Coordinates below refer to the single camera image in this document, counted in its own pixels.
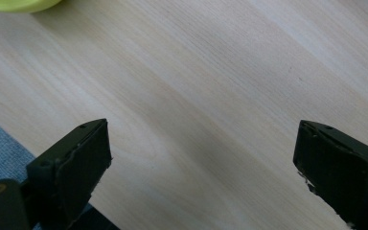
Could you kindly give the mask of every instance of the wood grain surface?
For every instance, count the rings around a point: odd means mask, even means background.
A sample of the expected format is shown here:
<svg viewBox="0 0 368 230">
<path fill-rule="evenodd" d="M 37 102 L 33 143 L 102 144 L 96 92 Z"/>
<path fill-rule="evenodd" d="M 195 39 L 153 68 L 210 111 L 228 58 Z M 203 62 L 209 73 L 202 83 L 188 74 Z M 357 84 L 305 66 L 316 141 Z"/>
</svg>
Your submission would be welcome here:
<svg viewBox="0 0 368 230">
<path fill-rule="evenodd" d="M 65 0 L 0 13 L 0 126 L 39 155 L 109 122 L 121 229 L 348 229 L 292 164 L 300 120 L 368 145 L 368 0 Z"/>
</svg>

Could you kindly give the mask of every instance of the black plastic part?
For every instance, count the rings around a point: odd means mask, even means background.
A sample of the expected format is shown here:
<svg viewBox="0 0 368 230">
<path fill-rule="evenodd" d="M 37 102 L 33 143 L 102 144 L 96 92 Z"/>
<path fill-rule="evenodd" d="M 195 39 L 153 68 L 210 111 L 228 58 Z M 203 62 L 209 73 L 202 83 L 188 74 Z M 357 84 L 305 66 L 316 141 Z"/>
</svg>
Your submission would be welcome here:
<svg viewBox="0 0 368 230">
<path fill-rule="evenodd" d="M 81 229 L 120 230 L 95 208 L 91 208 L 86 213 L 82 214 L 79 220 L 75 222 L 69 230 Z"/>
<path fill-rule="evenodd" d="M 29 180 L 25 180 L 20 184 L 20 191 L 28 215 L 29 226 L 34 227 L 39 222 L 41 210 L 45 208 L 43 200 L 31 187 Z"/>
<path fill-rule="evenodd" d="M 342 219 L 368 229 L 368 146 L 333 127 L 301 121 L 293 162 Z"/>
<path fill-rule="evenodd" d="M 12 179 L 0 180 L 0 229 L 31 229 L 20 186 Z"/>
<path fill-rule="evenodd" d="M 107 121 L 76 127 L 27 166 L 30 187 L 40 196 L 44 229 L 66 229 L 81 214 L 110 166 Z"/>
</svg>

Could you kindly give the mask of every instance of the yellow-green object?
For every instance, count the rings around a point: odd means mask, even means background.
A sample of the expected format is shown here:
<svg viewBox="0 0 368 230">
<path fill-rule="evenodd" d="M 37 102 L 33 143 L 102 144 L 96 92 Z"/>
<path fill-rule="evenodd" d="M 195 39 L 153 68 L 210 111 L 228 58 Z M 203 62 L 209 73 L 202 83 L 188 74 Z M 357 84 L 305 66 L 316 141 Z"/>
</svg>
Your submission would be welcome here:
<svg viewBox="0 0 368 230">
<path fill-rule="evenodd" d="M 0 12 L 39 12 L 61 0 L 0 0 Z"/>
</svg>

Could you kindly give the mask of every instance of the wooden table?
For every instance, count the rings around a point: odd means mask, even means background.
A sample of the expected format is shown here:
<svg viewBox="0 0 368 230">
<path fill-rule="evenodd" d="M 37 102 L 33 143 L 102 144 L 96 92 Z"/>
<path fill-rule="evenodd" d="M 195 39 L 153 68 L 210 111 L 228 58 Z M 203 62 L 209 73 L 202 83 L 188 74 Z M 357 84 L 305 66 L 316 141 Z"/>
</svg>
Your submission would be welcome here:
<svg viewBox="0 0 368 230">
<path fill-rule="evenodd" d="M 368 1 L 0 13 L 0 126 L 39 155 L 99 118 L 91 201 L 122 229 L 347 229 L 291 159 L 302 119 L 368 145 Z"/>
</svg>

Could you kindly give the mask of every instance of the blue cloth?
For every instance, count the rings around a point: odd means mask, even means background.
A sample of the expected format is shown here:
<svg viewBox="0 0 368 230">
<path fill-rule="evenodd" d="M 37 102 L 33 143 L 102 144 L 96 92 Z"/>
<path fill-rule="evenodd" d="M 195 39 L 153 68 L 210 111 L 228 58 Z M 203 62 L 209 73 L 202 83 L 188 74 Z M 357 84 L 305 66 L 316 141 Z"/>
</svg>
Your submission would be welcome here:
<svg viewBox="0 0 368 230">
<path fill-rule="evenodd" d="M 12 178 L 22 182 L 27 178 L 26 165 L 34 159 L 30 152 L 0 127 L 0 179 Z M 83 213 L 91 207 L 87 204 Z"/>
</svg>

